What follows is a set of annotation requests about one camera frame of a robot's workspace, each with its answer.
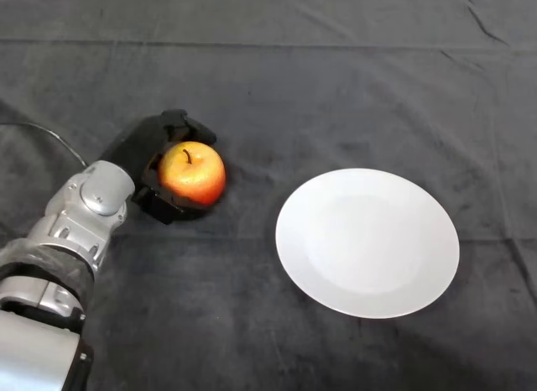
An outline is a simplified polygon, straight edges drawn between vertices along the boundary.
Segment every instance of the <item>dark tablecloth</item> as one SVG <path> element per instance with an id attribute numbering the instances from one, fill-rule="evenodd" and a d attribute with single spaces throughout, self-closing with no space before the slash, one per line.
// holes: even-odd
<path id="1" fill-rule="evenodd" d="M 227 166 L 202 220 L 131 208 L 88 313 L 89 389 L 536 390 L 535 26 L 537 0 L 0 0 L 0 121 L 94 160 L 183 107 Z M 1 128 L 0 158 L 5 243 L 80 167 L 22 128 Z M 285 197 L 347 167 L 451 216 L 460 267 L 433 305 L 360 320 L 282 269 Z"/>

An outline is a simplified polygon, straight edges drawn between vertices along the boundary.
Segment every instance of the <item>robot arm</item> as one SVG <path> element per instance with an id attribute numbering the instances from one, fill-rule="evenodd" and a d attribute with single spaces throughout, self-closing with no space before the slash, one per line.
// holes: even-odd
<path id="1" fill-rule="evenodd" d="M 160 158 L 185 140 L 211 145 L 216 136 L 182 110 L 145 118 L 67 180 L 26 238 L 0 251 L 0 391 L 86 388 L 93 357 L 81 331 L 127 198 L 165 224 L 206 210 L 158 181 Z"/>
<path id="2" fill-rule="evenodd" d="M 0 253 L 0 390 L 83 388 L 85 310 L 134 183 L 98 161 L 71 177 L 25 239 Z"/>

